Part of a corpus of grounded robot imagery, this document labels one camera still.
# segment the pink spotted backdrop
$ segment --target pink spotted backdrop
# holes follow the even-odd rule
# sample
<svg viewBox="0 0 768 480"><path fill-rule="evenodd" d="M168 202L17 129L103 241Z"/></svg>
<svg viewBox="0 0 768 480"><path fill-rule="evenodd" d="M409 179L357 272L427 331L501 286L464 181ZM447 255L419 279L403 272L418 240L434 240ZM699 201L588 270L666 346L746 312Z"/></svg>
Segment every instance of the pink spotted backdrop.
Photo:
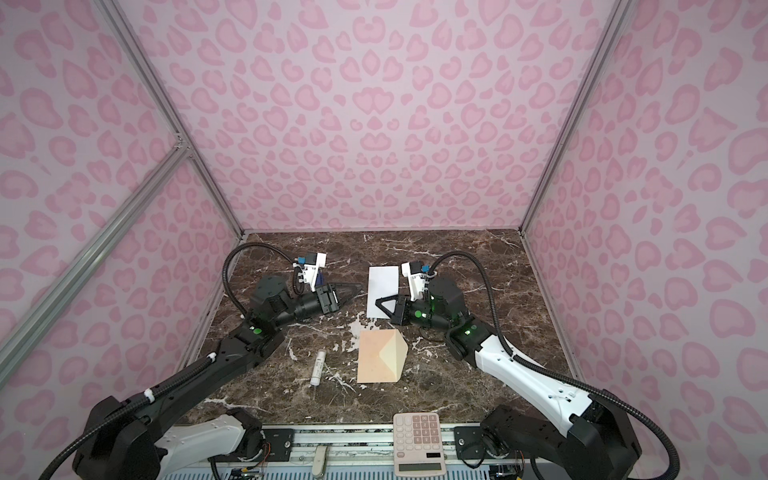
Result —
<svg viewBox="0 0 768 480"><path fill-rule="evenodd" d="M0 343L173 138L87 0L0 5Z"/></svg>
<svg viewBox="0 0 768 480"><path fill-rule="evenodd" d="M585 378L680 478L768 476L768 2L639 4L531 244Z"/></svg>
<svg viewBox="0 0 768 480"><path fill-rule="evenodd" d="M246 228L516 227L611 0L126 0Z"/></svg>
<svg viewBox="0 0 768 480"><path fill-rule="evenodd" d="M234 241L183 164L0 392L0 477L37 478L98 401L177 370Z"/></svg>

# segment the aluminum frame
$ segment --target aluminum frame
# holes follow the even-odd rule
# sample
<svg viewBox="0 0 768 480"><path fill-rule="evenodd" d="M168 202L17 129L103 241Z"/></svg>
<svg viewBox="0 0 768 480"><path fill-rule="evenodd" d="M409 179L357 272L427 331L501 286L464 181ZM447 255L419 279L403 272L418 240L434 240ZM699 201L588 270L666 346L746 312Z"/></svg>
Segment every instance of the aluminum frame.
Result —
<svg viewBox="0 0 768 480"><path fill-rule="evenodd" d="M45 296L19 320L8 340L0 347L0 389L43 340L184 159L190 157L184 142L177 144L114 213L107 225L72 260L67 271L56 279Z"/></svg>
<svg viewBox="0 0 768 480"><path fill-rule="evenodd" d="M197 145L194 143L194 139L184 126L179 112L163 86L160 76L157 74L154 66L149 62L148 56L141 46L131 23L125 16L125 12L123 12L123 9L120 7L118 0L93 0L93 3L95 3L101 11L109 28L112 30L112 33L114 33L115 38L123 48L123 51L134 66L139 77L144 82L149 95L152 97L155 104L157 104L160 113L170 126L170 129L175 133L176 138L179 141L183 141L190 148L195 170L197 170L203 184L214 198L214 202L219 207L219 210L221 210L221 213L227 219L230 228L234 230L238 237L241 236L243 234L243 227L237 219L237 215L235 215L234 210L232 210L232 207L214 180L213 175L211 175L210 170L208 170L208 166L205 164L200 150L198 150Z"/></svg>
<svg viewBox="0 0 768 480"><path fill-rule="evenodd" d="M611 9L603 29L603 34L598 41L598 47L594 50L594 54L587 66L584 80L579 84L576 96L571 104L571 109L568 111L563 127L558 133L552 152L545 164L544 172L536 184L531 204L528 205L528 209L525 211L523 220L520 223L519 230L522 237L528 232L528 228L536 217L538 208L544 200L554 173L568 149L568 144L571 143L571 139L579 126L581 118L584 116L584 112L588 109L590 97L598 86L607 63L616 48L616 44L621 38L621 33L627 25L627 19L631 17L636 4L637 0L617 0Z"/></svg>

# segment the marble table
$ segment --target marble table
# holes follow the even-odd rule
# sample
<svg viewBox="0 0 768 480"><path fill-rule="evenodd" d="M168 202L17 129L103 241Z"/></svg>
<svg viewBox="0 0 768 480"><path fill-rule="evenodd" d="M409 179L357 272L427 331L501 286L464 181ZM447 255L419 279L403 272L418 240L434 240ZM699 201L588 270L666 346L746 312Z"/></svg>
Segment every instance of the marble table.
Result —
<svg viewBox="0 0 768 480"><path fill-rule="evenodd" d="M295 257L308 251L328 253L327 282L367 283L369 266L399 265L411 260L430 264L450 250L466 250L482 261L491 279L502 329L524 353L555 372L570 375L563 349L549 319L528 257L513 230L441 230L401 232L252 234ZM247 250L237 263L231 285L247 305L259 278L280 273L290 278L290 265L265 249ZM475 266L454 257L441 263L441 276L451 276L465 292L469 309L490 323L488 298ZM401 293L407 281L401 277ZM224 297L200 354L208 353L240 321ZM397 412L439 412L443 422L476 422L500 403L527 415L538 412L498 380L454 360L433 331L398 327L409 346L397 383L356 382L357 341L361 329L394 328L385 320L366 318L360 296L339 313L286 329L286 341L257 369L229 382L191 410L184 422L204 422L234 406L247 407L264 423L381 423ZM319 349L327 350L319 387L310 375Z"/></svg>

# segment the cable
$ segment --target cable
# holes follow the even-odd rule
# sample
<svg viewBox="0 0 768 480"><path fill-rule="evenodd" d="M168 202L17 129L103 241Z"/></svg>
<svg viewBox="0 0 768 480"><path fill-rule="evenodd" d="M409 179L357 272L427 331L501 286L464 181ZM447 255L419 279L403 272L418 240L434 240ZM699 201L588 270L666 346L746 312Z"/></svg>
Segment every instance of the cable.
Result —
<svg viewBox="0 0 768 480"><path fill-rule="evenodd" d="M585 392L589 392L593 395L599 396L602 399L605 399L613 403L620 409L624 410L626 413L632 415L640 423L648 427L648 429L654 435L656 435L656 438L658 438L659 441L661 441L661 445L663 445L664 449L667 450L667 455L669 456L669 459L670 459L670 464L669 466L667 466L667 470L664 473L662 473L657 477L649 478L648 480L671 480L672 478L677 477L677 474L680 473L680 456L677 454L677 449L675 448L674 443L672 443L670 438L667 436L666 433L664 433L664 430L662 430L661 427L656 425L656 423L654 423L653 420L649 419L640 410L634 408L632 405L624 402L623 400L619 399L617 396L613 395L610 392L605 392L603 390L593 387L592 385L589 385L588 383L580 382L576 379L572 379L565 375L561 375L560 373L547 370L543 366L539 366L539 365L536 365L535 363L531 363L528 360L522 358L521 356L515 355L512 357L512 359L520 363L521 365L523 365L525 368L533 370L536 373L541 373L542 375L548 376L551 379L555 379L559 382L567 383L568 385L574 386L578 389L582 389Z"/></svg>
<svg viewBox="0 0 768 480"><path fill-rule="evenodd" d="M518 477L523 478L523 474L525 474L525 455L523 455L522 450L515 450L515 461L518 460L518 453L520 454L520 458L522 459L522 462L520 463Z"/></svg>
<svg viewBox="0 0 768 480"><path fill-rule="evenodd" d="M288 254L283 252L280 248L275 247L273 245L269 245L268 243L262 243L262 242L248 242L243 243L242 245L238 245L235 247L229 255L227 255L227 258L224 259L224 265L221 267L221 282L224 285L224 292L229 297L232 304L242 313L244 316L248 313L247 310L245 310L245 307L243 306L240 301L235 298L235 294L232 291L232 287L230 286L230 263L232 263L232 260L234 257L240 253L241 251L245 250L246 248L252 248L252 247L262 247L266 248L268 250L272 250L273 252L280 255L282 258L288 260L288 262L293 265L293 260L291 260L290 257L288 257ZM297 288L297 280L298 280L298 273L296 272L296 269L293 270L293 292L296 295L301 295L301 293L304 291L304 288L302 286L301 290Z"/></svg>
<svg viewBox="0 0 768 480"><path fill-rule="evenodd" d="M483 448L482 448L482 457L480 457L480 460L477 463L475 463L474 465L468 464L467 461L462 458L462 456L464 455L464 452L466 452L469 448L475 447L477 445L482 446L483 445L482 441L475 442L475 443L470 443L469 445L464 447L461 451L456 450L456 457L459 460L461 460L464 463L464 465L467 465L472 470L475 470L476 468L480 468L480 465L482 465L482 463L485 461L485 447L483 446Z"/></svg>
<svg viewBox="0 0 768 480"><path fill-rule="evenodd" d="M266 460L270 457L270 453L272 453L272 444L267 442L266 446L264 446L263 448L266 449L266 451L264 452L264 458L261 459L261 462L256 464L256 467L262 468L262 473L263 473L263 469L266 467Z"/></svg>
<svg viewBox="0 0 768 480"><path fill-rule="evenodd" d="M518 355L515 355L514 350L512 350L512 347L509 345L506 338L504 337L504 334L502 333L502 326L498 320L498 312L496 311L496 302L493 298L493 289L491 287L491 282L488 279L488 274L485 272L485 268L482 266L482 264L480 263L480 260L478 260L477 257L472 255L471 253L462 252L461 250L454 250L452 252L448 252L444 255L441 255L437 260L435 260L432 266L429 267L429 272L427 272L427 276L433 276L435 273L435 268L443 260L449 257L464 257L464 258L470 259L477 267L478 271L480 272L480 276L482 277L483 283L485 284L485 290L488 293L488 304L491 308L491 318L493 319L493 326L496 330L496 335L498 336L499 342L504 348L504 351L507 354L509 354L512 360L520 363L521 365L523 365L524 367L530 370L533 370L536 373L540 373L544 376L548 376L551 379L555 379L555 380L558 380L559 382L567 383L570 386L574 386L578 389L582 389L586 392L592 393L593 395L599 396L602 399L613 403L614 405L624 410L629 415L632 415L640 423L648 427L648 429L654 435L656 435L656 438L658 438L661 441L661 445L663 445L664 449L667 450L667 455L669 456L669 466L667 466L667 470L661 475L657 477L649 478L648 480L672 480L672 478L677 477L677 475L680 473L680 456L677 454L677 449L675 448L674 443L672 443L670 438L667 436L666 433L664 433L664 430L662 430L661 427L656 425L656 423L654 423L653 420L649 419L640 410L634 408L632 405L624 402L623 400L619 399L617 396L613 395L610 392L597 389L587 383L580 382L576 379L572 379L570 377L561 375L556 372L552 372L551 370L548 370L543 366L536 365L535 363L531 363L528 360Z"/></svg>
<svg viewBox="0 0 768 480"><path fill-rule="evenodd" d="M291 283L293 286L293 292L296 295L301 295L304 293L304 284L299 282L299 275L302 273L300 266L295 266L293 268L293 278L291 279Z"/></svg>
<svg viewBox="0 0 768 480"><path fill-rule="evenodd" d="M219 476L219 468L216 466L214 457L209 457L208 461L210 462L210 471L214 474L214 480L221 480L221 477Z"/></svg>
<svg viewBox="0 0 768 480"><path fill-rule="evenodd" d="M534 475L536 475L536 478L538 478L538 480L544 480L544 476L541 475L541 471L539 471L538 465L536 465L535 457L531 457L531 470L533 470Z"/></svg>
<svg viewBox="0 0 768 480"><path fill-rule="evenodd" d="M175 379L173 382L163 387L160 387L156 392L153 392L154 398L159 399L160 397L165 396L169 392L175 390L179 386L183 385L186 382L189 382L192 378L199 375L211 363L214 362L214 358L211 358L209 356L206 357L206 359L207 361L201 363L199 366L197 366L197 368L180 376L179 378ZM45 467L45 470L43 470L43 472L40 474L39 480L50 480L50 478L53 476L56 470L61 466L62 463L64 463L64 461L69 457L69 455L72 455L73 453L75 453L84 443L86 443L87 440L89 440L90 437L96 435L102 429L112 425L118 420L122 420L124 417L130 415L131 413L144 408L150 403L151 401L149 400L149 398L145 396L143 399L138 400L136 402L129 403L128 405L121 407L116 412L113 412L110 415L107 415L107 418L105 418L104 421L102 421L96 426L91 427L86 432L83 432L82 435L80 435L72 443L67 445L67 448L65 448L64 450L61 451L61 453L56 455L54 459L51 460L51 463L49 463L48 466Z"/></svg>
<svg viewBox="0 0 768 480"><path fill-rule="evenodd" d="M468 252L462 252L461 250L453 250L452 252L445 253L441 255L435 262L432 264L431 267L429 267L429 272L427 272L427 276L431 276L435 273L435 268L446 258L449 257L464 257L466 259L471 260L472 263L475 264L478 271L480 272L480 276L482 277L482 281L485 284L485 291L488 294L488 305L491 308L491 318L493 319L493 326L496 328L496 334L498 335L499 340L503 339L502 336L502 326L499 324L498 321L498 312L496 311L496 300L493 298L493 288L491 287L491 280L488 279L488 274L485 272L485 268L482 266L482 263L480 263L480 260L478 260L477 257L472 255ZM501 342L502 347L504 347L504 351L509 354L509 356L513 356L515 353L512 351L512 348L506 343Z"/></svg>

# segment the calculator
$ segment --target calculator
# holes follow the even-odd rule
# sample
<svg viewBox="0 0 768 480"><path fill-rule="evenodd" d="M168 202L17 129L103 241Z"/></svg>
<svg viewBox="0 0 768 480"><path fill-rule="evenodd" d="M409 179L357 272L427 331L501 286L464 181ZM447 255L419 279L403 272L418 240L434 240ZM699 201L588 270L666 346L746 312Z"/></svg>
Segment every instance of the calculator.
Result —
<svg viewBox="0 0 768 480"><path fill-rule="evenodd" d="M440 418L436 413L396 413L392 423L396 476L445 475Z"/></svg>

